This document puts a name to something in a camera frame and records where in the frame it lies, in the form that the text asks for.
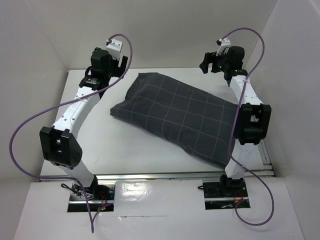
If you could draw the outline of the dark grey checked pillowcase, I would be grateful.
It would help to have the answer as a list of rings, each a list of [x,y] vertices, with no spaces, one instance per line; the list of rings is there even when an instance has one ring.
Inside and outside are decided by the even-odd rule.
[[[216,167],[229,163],[237,105],[157,72],[139,73],[110,115]]]

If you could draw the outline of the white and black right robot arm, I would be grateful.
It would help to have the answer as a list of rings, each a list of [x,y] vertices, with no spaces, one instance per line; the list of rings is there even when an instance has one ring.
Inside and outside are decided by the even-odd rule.
[[[244,187],[245,170],[252,152],[268,131],[271,106],[264,104],[253,89],[249,73],[243,69],[244,48],[221,44],[217,51],[207,52],[199,65],[204,74],[222,72],[233,90],[238,107],[231,134],[230,160],[219,179],[218,190],[223,196],[234,196]]]

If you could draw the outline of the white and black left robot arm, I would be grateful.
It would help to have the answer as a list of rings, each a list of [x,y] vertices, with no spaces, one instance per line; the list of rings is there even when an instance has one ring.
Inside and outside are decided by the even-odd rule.
[[[99,193],[98,179],[83,163],[83,150],[77,137],[85,119],[101,100],[104,88],[109,86],[110,79],[119,78],[125,72],[128,57],[121,57],[121,50],[120,43],[109,44],[105,49],[95,48],[91,65],[79,83],[75,102],[51,127],[44,126],[39,132],[44,159],[80,181],[80,192],[88,200]]]

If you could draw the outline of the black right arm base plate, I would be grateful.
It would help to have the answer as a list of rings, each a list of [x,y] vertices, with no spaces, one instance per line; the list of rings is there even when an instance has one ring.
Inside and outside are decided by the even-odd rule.
[[[243,183],[235,190],[223,191],[217,181],[204,181],[197,187],[202,191],[206,210],[228,210],[238,208],[249,209],[251,207],[247,186]]]

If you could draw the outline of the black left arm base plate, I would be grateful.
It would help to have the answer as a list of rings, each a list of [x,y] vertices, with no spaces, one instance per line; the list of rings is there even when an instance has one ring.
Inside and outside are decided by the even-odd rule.
[[[60,186],[70,191],[67,209],[68,213],[83,213],[88,211],[85,194],[79,186],[73,184],[71,187],[69,187],[65,183],[62,183]],[[97,193],[88,193],[87,198],[90,211],[113,212],[115,189],[115,184],[99,185]]]

